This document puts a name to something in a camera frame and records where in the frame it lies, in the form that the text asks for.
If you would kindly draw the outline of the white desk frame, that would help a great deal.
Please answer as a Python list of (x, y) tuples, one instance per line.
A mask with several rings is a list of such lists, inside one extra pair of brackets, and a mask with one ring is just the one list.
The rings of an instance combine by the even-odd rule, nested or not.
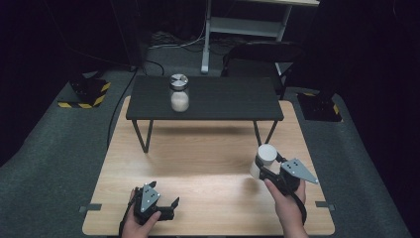
[(206, 0), (204, 46), (202, 50), (202, 62), (200, 71), (203, 74), (209, 72), (210, 60), (210, 35), (212, 33), (247, 35), (283, 39), (288, 19), (293, 6), (317, 7), (319, 0), (245, 0), (263, 3), (273, 3), (285, 6), (284, 14), (280, 22), (256, 21), (227, 17), (213, 17), (212, 0)]

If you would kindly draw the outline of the jar with white lid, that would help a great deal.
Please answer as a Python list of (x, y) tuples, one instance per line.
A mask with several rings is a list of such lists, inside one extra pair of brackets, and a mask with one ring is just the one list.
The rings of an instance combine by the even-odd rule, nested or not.
[(254, 179), (257, 174), (257, 167), (266, 167), (269, 170), (269, 166), (275, 161), (277, 150), (270, 144), (263, 144), (258, 147), (258, 151), (254, 161), (250, 167), (250, 174)]

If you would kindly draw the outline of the person's right hand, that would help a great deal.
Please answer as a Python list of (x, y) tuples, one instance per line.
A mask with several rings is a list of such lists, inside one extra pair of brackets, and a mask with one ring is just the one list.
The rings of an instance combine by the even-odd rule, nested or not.
[(265, 179), (263, 182), (274, 199), (275, 212), (282, 226), (283, 234), (286, 229), (304, 228), (301, 211), (293, 197), (283, 195), (269, 179)]

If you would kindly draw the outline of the black chair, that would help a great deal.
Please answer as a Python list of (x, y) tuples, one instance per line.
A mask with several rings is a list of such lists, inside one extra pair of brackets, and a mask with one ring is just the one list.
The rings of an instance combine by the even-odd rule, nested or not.
[(291, 66), (304, 56), (303, 48), (293, 42), (247, 42), (233, 47), (223, 56), (221, 75), (269, 77), (277, 97), (282, 99)]

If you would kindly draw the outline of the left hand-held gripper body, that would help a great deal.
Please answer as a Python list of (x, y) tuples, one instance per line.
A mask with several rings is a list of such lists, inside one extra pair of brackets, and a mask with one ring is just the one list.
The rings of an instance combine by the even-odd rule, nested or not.
[(174, 218), (174, 210), (170, 210), (169, 206), (158, 206), (159, 198), (160, 193), (155, 188), (149, 187), (147, 183), (142, 187), (135, 188), (133, 197), (134, 215), (141, 225), (144, 225), (157, 211), (161, 212), (159, 221), (167, 221)]

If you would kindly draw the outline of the black shelf with wire legs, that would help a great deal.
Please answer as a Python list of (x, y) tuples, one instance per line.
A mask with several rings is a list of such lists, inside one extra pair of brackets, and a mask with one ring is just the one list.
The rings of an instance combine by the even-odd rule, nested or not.
[(126, 118), (136, 131), (147, 120), (270, 121), (284, 119), (271, 80), (267, 77), (191, 76), (189, 107), (184, 112), (171, 108), (167, 76), (138, 76), (135, 79)]

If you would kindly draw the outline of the grey tape strip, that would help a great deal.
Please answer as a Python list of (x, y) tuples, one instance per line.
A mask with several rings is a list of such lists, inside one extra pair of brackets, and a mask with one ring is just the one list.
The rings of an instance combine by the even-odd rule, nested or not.
[(336, 206), (334, 204), (330, 204), (327, 201), (315, 201), (316, 207), (323, 207), (328, 208), (330, 211), (336, 210)]
[(101, 203), (89, 203), (87, 205), (82, 205), (79, 207), (78, 212), (79, 213), (85, 213), (87, 211), (98, 211), (101, 210), (102, 204)]

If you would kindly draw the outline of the glass jar with metal lid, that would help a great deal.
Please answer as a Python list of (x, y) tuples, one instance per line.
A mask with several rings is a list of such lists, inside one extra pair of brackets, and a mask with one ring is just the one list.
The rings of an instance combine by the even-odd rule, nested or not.
[(188, 77), (173, 74), (169, 79), (170, 103), (175, 112), (184, 112), (189, 107)]

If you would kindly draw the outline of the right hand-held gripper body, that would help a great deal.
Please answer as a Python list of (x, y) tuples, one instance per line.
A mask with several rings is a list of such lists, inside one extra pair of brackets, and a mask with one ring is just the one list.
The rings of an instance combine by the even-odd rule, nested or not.
[(298, 159), (280, 163), (279, 172), (271, 182), (283, 195), (297, 191), (302, 180), (318, 184), (318, 179)]

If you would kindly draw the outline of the person's left hand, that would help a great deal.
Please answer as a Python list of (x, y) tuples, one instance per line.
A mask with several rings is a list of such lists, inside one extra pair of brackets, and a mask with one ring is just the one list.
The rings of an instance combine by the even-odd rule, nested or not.
[(157, 224), (160, 216), (161, 212), (157, 211), (144, 225), (141, 225), (134, 215), (134, 206), (131, 205), (125, 218), (121, 238), (149, 238), (149, 234)]

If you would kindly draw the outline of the black yellow striped stand base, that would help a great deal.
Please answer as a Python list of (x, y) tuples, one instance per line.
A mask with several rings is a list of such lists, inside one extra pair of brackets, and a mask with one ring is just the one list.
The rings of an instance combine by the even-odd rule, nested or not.
[(99, 78), (84, 78), (68, 82), (57, 97), (61, 108), (91, 109), (99, 107), (111, 83)]
[(318, 94), (301, 92), (296, 94), (303, 116), (306, 120), (341, 122), (342, 116), (338, 105), (331, 99), (324, 99)]

